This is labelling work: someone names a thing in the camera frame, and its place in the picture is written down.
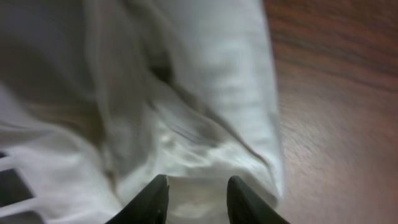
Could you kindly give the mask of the white polo shirt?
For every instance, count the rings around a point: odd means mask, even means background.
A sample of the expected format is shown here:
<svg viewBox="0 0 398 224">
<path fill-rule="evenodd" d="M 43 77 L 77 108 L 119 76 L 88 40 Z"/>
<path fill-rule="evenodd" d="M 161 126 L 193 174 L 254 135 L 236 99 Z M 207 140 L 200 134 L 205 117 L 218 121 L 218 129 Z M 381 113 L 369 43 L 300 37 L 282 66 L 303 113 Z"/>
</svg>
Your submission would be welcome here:
<svg viewBox="0 0 398 224">
<path fill-rule="evenodd" d="M 106 223 L 166 175 L 165 223 L 276 211 L 284 163 L 261 1 L 2 1 L 1 222 Z"/>
</svg>

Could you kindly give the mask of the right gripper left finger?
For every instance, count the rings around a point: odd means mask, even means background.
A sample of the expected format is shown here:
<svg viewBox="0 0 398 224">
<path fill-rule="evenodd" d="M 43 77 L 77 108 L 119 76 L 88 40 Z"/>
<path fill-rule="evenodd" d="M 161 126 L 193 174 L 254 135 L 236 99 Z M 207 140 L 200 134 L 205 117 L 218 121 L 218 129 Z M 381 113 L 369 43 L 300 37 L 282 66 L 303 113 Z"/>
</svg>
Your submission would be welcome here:
<svg viewBox="0 0 398 224">
<path fill-rule="evenodd" d="M 106 224 L 165 224 L 168 204 L 167 176 L 157 175 Z"/>
</svg>

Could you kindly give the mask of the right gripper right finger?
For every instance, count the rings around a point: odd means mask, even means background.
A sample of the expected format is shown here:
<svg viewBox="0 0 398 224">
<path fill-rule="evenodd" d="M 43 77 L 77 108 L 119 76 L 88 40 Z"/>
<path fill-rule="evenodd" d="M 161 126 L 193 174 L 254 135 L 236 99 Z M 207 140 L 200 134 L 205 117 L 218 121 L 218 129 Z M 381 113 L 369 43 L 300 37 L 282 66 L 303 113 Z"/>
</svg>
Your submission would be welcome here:
<svg viewBox="0 0 398 224">
<path fill-rule="evenodd" d="M 226 203 L 230 224 L 290 224 L 236 175 L 228 180 Z"/>
</svg>

